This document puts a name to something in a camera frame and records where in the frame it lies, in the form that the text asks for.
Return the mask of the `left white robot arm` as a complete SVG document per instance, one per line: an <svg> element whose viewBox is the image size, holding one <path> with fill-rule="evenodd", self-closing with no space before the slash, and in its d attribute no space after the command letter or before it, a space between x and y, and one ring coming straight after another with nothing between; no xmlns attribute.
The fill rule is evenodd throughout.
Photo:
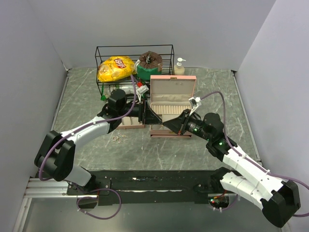
<svg viewBox="0 0 309 232"><path fill-rule="evenodd" d="M46 134L34 160L39 168L39 179L73 182L84 194L91 194L96 188L95 177L74 164L75 152L92 140L113 132L124 117L135 117L143 125L162 124L162 119L150 108L147 100L128 102L126 93L116 89L89 122L65 132L52 130Z"/></svg>

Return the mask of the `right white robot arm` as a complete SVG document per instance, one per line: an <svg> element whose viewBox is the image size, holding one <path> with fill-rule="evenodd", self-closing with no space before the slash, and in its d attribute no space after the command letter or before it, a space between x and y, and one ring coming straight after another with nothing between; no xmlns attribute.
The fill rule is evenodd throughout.
<svg viewBox="0 0 309 232"><path fill-rule="evenodd" d="M190 132L207 141L210 154L230 168L220 168L211 180L215 192L228 190L257 206L274 226L282 228L299 210L297 184L273 176L270 171L249 157L242 148L225 135L220 116L207 113L204 118L190 110L163 123L172 132Z"/></svg>

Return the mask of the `pink jewelry box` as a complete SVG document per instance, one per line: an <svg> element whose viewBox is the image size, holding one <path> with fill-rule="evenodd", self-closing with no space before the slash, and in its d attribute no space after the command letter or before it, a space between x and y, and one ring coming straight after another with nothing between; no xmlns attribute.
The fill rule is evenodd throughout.
<svg viewBox="0 0 309 232"><path fill-rule="evenodd" d="M151 75L150 108L163 122L191 109L197 78L192 75Z"/></svg>

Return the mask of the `pink jewelry tray insert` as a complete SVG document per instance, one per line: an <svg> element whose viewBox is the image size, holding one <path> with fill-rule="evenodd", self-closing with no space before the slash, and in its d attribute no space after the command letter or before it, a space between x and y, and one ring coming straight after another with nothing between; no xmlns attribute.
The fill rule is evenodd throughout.
<svg viewBox="0 0 309 232"><path fill-rule="evenodd" d="M145 125L139 122L137 117L124 117L121 119L120 125L117 127L118 130L126 129L142 129L145 128Z"/></svg>

